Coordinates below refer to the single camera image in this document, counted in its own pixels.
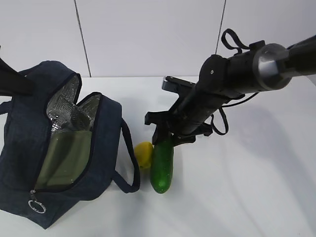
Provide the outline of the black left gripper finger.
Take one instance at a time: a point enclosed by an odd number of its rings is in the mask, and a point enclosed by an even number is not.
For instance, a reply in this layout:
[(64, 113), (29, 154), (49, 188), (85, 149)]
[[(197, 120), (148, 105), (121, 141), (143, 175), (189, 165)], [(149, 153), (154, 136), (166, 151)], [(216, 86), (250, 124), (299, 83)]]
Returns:
[(34, 83), (0, 60), (0, 94), (32, 95)]

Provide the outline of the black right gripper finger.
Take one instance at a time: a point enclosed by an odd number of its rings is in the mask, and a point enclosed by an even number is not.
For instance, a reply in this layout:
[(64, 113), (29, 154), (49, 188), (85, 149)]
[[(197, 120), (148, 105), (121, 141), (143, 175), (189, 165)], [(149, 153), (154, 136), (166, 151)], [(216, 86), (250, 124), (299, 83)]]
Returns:
[(154, 134), (152, 136), (152, 144), (157, 145), (172, 137), (172, 132), (167, 124), (156, 125)]
[(192, 144), (196, 141), (196, 136), (176, 136), (175, 134), (172, 136), (173, 146), (179, 146), (183, 144)]

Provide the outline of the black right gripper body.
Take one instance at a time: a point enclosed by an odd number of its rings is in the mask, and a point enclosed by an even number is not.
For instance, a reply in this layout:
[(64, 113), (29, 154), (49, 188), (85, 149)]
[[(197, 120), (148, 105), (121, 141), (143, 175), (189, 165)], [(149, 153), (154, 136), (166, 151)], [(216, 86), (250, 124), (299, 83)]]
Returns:
[(181, 137), (197, 135), (210, 136), (212, 134), (211, 125), (205, 122), (196, 123), (181, 120), (169, 111), (147, 112), (145, 115), (145, 125), (150, 124), (167, 124), (173, 135), (175, 134)]

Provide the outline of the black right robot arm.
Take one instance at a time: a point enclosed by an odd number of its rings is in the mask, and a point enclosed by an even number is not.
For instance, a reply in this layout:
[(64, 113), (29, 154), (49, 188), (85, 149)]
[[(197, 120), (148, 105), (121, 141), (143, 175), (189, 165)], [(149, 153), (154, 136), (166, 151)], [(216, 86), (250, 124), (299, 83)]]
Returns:
[(279, 90), (292, 78), (316, 72), (316, 39), (310, 37), (289, 47), (258, 41), (249, 46), (238, 38), (237, 54), (230, 58), (211, 55), (202, 65), (198, 81), (192, 83), (166, 76), (162, 88), (178, 94), (167, 111), (148, 112), (145, 124), (155, 124), (152, 142), (171, 138), (173, 145), (193, 143), (197, 135), (217, 133), (206, 123), (215, 111), (249, 93)]

